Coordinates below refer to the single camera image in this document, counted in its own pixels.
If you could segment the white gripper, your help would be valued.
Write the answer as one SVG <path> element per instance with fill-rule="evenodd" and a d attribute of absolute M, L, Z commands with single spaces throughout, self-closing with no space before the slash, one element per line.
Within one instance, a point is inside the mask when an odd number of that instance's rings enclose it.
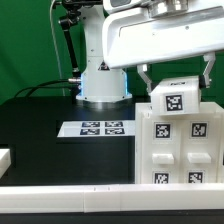
<path fill-rule="evenodd" d="M 109 15 L 103 24 L 102 49 L 111 68 L 137 66 L 152 92 L 148 65 L 203 56 L 206 66 L 199 87 L 209 88 L 215 52 L 224 50 L 224 5 L 191 6 L 185 13 L 152 18 L 145 8 Z"/>

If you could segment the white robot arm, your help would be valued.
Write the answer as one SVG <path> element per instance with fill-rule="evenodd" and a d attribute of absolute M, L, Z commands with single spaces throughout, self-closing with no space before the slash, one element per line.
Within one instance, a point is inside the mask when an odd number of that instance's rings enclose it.
<path fill-rule="evenodd" d="M 224 0 L 89 0 L 81 21 L 88 102 L 128 99 L 125 68 L 224 50 Z"/>

